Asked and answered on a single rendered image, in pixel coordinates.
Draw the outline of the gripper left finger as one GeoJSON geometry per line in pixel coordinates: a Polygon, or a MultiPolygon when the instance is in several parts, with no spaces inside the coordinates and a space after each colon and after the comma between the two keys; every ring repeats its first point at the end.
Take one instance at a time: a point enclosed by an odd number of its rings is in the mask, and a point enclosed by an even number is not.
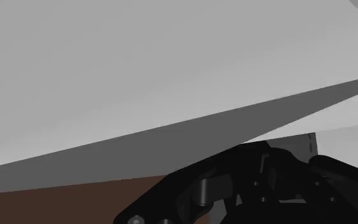
{"type": "Polygon", "coordinates": [[[120,212],[113,224],[194,224],[215,201],[236,196],[240,177],[259,169],[266,141],[245,143],[165,176],[120,212]]]}

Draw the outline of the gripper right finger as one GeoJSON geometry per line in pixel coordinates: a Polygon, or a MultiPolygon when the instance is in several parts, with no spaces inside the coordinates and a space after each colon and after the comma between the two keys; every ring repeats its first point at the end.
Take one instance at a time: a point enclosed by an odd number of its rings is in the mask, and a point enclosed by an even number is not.
{"type": "Polygon", "coordinates": [[[313,171],[327,181],[358,211],[358,168],[325,155],[316,155],[309,162],[313,171]]]}

